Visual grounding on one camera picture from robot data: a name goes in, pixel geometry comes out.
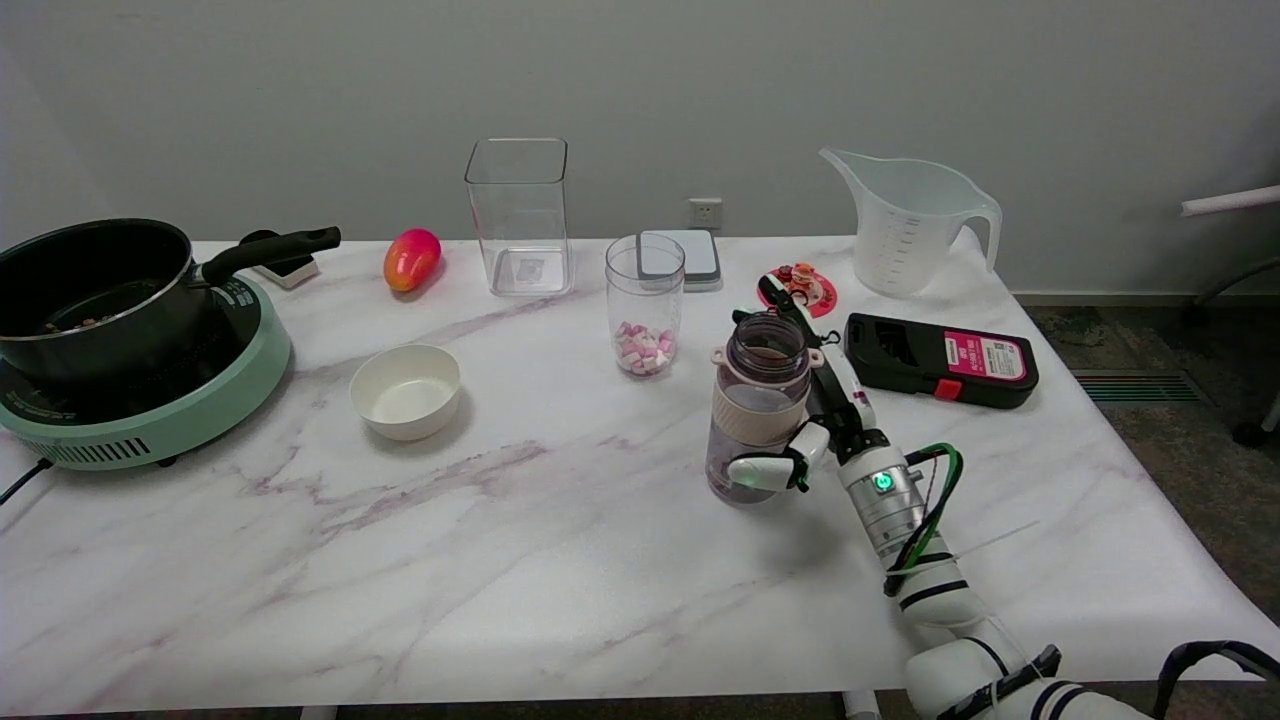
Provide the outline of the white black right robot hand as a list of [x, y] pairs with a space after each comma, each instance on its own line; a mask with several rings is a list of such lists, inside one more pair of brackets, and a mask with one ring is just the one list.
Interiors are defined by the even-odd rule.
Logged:
[[874, 411], [838, 346], [838, 333], [820, 334], [810, 311], [774, 275], [763, 275], [756, 288], [769, 307], [756, 316], [786, 324], [803, 342], [808, 388], [817, 392], [817, 413], [796, 427], [782, 450], [741, 454], [728, 462], [724, 473], [732, 484], [750, 489], [806, 492], [810, 470], [828, 451], [849, 457], [867, 447], [864, 434], [876, 424]]

